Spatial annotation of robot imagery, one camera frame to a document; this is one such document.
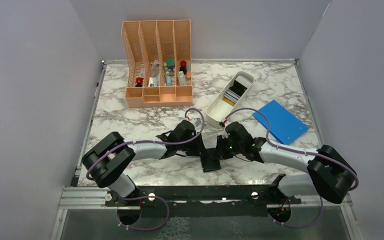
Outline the black leather card holder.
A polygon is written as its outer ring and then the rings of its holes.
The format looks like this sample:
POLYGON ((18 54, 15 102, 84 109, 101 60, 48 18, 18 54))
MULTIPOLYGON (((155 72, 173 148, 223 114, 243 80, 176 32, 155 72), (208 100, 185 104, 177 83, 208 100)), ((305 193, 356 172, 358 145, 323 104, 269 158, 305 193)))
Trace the black leather card holder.
POLYGON ((204 173, 214 172, 221 169, 220 160, 216 149, 208 148, 200 153, 200 162, 204 173))

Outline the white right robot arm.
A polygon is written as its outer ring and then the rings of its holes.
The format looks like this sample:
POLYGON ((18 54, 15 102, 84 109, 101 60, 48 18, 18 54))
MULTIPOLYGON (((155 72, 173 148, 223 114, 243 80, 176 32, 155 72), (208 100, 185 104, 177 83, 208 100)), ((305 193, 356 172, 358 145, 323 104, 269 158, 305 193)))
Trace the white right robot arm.
POLYGON ((357 183, 356 172, 333 147, 323 145, 306 150, 265 137, 252 137, 237 121, 217 136, 214 155, 223 160, 242 155, 251 162, 278 164, 300 171, 298 175, 279 175, 270 185, 268 196, 276 204, 298 195, 319 195, 330 203, 340 204, 357 183))

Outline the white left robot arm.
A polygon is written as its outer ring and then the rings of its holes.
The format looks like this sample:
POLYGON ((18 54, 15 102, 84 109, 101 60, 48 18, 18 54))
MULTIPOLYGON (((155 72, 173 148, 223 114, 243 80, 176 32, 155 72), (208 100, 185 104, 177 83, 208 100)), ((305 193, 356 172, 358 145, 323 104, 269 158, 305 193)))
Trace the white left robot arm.
POLYGON ((135 141, 113 131, 85 153, 81 163, 87 169, 89 180, 94 181, 99 188, 114 191, 118 199, 129 206, 137 200, 137 187, 124 174, 128 165, 137 160, 167 159, 179 151, 187 156, 206 153, 201 134, 188 120, 182 120, 173 130, 151 139, 135 141))

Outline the white oblong plastic tray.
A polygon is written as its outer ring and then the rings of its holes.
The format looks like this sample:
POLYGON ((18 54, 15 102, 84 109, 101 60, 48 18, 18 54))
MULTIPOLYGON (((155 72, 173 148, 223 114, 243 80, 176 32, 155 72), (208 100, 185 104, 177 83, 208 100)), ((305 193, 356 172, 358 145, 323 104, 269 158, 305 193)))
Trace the white oblong plastic tray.
POLYGON ((255 78, 247 72, 237 72, 205 110, 205 121, 215 128, 219 122, 238 109, 249 95, 255 78))

